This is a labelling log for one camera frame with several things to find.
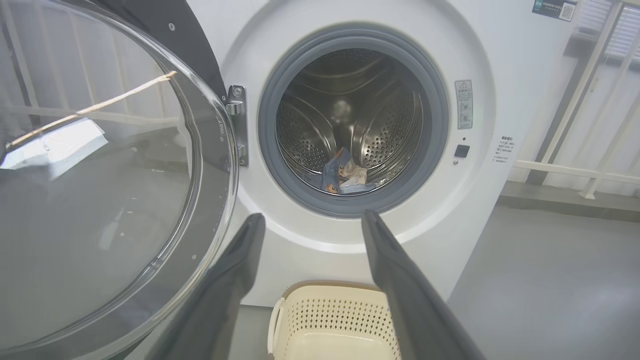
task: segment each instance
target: basket handle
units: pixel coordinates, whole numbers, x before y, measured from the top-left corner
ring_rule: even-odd
[[[280,330],[280,321],[282,320],[282,312],[280,308],[282,306],[282,302],[284,302],[284,298],[280,298],[276,305],[273,307],[273,311],[271,312],[271,318],[269,319],[269,332],[267,333],[267,352],[269,353],[269,358],[273,359],[273,347],[278,341],[276,337],[276,332]]]

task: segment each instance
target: white washing machine body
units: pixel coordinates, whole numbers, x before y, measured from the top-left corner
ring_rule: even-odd
[[[260,212],[267,231],[253,289],[243,303],[272,306],[299,281],[372,283],[358,218],[335,218],[290,198],[260,151],[258,112],[274,68],[311,34],[339,24],[374,24],[403,34],[433,62],[445,87],[449,132],[428,180],[381,214],[405,251],[448,299],[543,105],[573,29],[511,0],[190,0],[225,84],[247,89],[248,155],[226,244]],[[456,81],[471,80],[473,126],[458,129]],[[466,158],[454,156],[468,145]]]

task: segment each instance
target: gray floor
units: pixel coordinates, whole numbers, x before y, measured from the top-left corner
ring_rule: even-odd
[[[449,303],[489,360],[640,359],[640,224],[495,208]],[[231,360],[267,359],[270,313],[241,308]]]

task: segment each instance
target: door hinge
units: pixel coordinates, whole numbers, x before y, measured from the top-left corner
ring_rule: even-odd
[[[227,113],[231,117],[231,123],[236,134],[240,166],[247,167],[249,166],[249,151],[246,134],[246,88],[238,85],[230,86],[225,102]]]

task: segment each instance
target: washing machine door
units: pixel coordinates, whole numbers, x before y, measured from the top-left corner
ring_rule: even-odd
[[[2,359],[117,353],[180,306],[227,228],[241,103],[184,1],[124,3],[0,0]]]

